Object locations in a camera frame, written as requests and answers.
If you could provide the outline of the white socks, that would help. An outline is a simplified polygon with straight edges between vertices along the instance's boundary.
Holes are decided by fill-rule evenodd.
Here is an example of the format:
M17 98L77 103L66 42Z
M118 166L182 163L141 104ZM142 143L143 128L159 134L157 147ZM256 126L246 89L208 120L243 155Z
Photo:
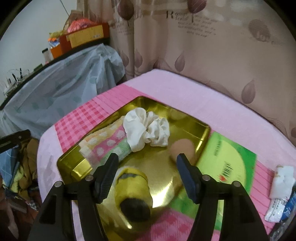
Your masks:
M294 167L277 165L270 190L270 199L286 199L292 193L295 183Z

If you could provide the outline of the yellow black plush toy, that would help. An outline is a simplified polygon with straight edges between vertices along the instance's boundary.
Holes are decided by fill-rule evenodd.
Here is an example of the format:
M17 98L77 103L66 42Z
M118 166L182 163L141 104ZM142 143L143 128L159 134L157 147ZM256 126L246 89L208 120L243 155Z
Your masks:
M146 222L151 218L153 200L146 174L131 166L117 170L113 182L118 210L130 222Z

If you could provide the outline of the beige makeup sponge egg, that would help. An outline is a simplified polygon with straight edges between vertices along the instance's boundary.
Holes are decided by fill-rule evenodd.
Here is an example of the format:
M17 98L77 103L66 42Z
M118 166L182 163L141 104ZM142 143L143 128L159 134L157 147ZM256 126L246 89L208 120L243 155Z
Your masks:
M170 147L171 160L176 162L179 154L185 154L189 162L193 165L197 161L195 146L193 142L187 138L175 141Z

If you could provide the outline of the colourful dotted towel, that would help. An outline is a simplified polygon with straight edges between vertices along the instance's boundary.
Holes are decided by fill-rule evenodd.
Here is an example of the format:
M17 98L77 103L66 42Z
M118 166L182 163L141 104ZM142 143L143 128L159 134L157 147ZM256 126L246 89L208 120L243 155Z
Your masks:
M122 161L132 152L123 128L124 118L121 116L79 142L79 153L93 168L104 165L112 153L117 154L119 161Z

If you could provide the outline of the cream fabric scrunchie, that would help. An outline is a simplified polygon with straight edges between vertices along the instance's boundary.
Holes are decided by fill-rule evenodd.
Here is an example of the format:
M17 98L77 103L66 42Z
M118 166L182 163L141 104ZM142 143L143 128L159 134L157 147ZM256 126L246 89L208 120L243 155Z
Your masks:
M153 111L135 108L123 119L123 128L132 152L142 150L146 144L166 147L170 137L170 124Z

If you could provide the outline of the white sachet packet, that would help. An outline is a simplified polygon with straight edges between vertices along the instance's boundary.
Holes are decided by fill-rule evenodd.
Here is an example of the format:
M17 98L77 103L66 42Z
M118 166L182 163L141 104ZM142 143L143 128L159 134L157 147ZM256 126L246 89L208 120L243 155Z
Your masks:
M268 222L280 222L283 216L285 206L288 202L287 198L275 198L270 201L269 208L265 214L264 220Z

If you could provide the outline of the cotton swabs packet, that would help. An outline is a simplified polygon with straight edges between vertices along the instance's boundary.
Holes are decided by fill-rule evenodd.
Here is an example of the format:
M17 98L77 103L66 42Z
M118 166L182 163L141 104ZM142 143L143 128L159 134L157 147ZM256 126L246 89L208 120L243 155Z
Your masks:
M269 240L295 241L295 217L275 225L269 234Z

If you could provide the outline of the blue black protein sachet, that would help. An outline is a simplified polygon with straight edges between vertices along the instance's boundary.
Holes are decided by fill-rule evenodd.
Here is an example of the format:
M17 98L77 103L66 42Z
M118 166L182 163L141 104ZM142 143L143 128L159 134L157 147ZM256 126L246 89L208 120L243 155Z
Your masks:
M292 187L292 193L290 195L290 198L289 198L287 204L285 205L285 208L283 210L283 214L282 214L280 221L285 221L290 217L291 212L295 206L295 200L296 200L295 191L296 191L296 185L294 184Z

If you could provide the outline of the clothes pile on floor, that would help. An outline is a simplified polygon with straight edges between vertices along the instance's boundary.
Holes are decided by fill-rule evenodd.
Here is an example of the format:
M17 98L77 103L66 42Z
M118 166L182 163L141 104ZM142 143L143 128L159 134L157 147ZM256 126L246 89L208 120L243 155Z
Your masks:
M31 138L1 154L1 225L16 239L26 237L41 207L39 141Z

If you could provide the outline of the green tin lid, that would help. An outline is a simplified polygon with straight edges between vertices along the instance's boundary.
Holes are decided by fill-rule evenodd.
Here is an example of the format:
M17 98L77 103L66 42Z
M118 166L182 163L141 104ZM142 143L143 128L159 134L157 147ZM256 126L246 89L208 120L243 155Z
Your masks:
M250 194L257 156L240 144L213 132L196 166L202 174L208 174L217 182L231 184L239 181ZM190 218L195 218L198 205L188 198L184 188L170 203L170 208ZM224 201L218 201L215 230L220 231Z

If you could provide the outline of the gold metal tin box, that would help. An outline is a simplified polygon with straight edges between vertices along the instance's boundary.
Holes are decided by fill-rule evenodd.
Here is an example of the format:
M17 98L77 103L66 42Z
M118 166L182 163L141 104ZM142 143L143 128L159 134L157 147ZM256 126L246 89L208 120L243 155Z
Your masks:
M147 111L153 111L161 118L166 118L170 124L171 133L169 145L179 139L187 138L195 145L196 155L201 155L210 135L210 126L180 110L145 96L139 96L119 108L95 126L91 132L106 127L134 108L144 108ZM148 177L149 190L153 199L152 217L149 221L142 223L129 222L116 208L114 188L110 189L108 197L102 204L97 205L107 235L117 233L120 237L127 238L149 229L165 207L178 194L182 181L176 164L170 158L169 148L146 145L141 151L127 156L120 162L119 166L135 167L144 172ZM79 181L94 172L93 165L79 153L77 143L58 159L57 167L62 180L66 184Z

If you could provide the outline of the white bottle on shelf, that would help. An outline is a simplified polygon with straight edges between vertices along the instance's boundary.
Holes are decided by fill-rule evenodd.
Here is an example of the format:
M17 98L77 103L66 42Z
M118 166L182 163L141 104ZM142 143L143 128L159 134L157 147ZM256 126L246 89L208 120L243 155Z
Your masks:
M45 64L48 64L49 62L53 61L53 56L48 48L43 49L42 54L45 59Z

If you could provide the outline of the pink checkered tablecloth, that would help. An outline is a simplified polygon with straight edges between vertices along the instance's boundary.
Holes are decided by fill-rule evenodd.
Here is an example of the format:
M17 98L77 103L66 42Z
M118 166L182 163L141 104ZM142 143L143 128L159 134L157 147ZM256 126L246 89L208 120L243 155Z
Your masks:
M42 199L61 179L58 158L95 125L141 95L207 123L212 130L254 152L257 165L251 199L259 215L265 216L273 171L277 165L295 165L295 146L271 123L241 103L165 70L152 70L97 95L44 132L37 154Z

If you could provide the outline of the orange plastic bag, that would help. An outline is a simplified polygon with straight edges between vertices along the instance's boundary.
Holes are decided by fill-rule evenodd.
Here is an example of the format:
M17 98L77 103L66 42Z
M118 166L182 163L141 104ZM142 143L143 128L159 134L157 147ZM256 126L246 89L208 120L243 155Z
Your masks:
M89 19L86 19L86 18L82 18L82 19L79 19L79 20L74 20L70 25L69 27L67 28L67 33L72 33L72 32L76 32L76 31L79 31L79 30L82 30L82 29L85 29L85 28L88 28L88 27L92 27L92 26L95 26L96 23L89 20Z

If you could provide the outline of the beige leaf-print curtain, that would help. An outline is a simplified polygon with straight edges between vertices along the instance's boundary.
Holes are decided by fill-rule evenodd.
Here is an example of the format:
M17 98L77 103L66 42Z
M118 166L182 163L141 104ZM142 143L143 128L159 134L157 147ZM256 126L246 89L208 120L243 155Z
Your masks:
M248 106L295 142L295 1L78 1L128 79L163 69Z

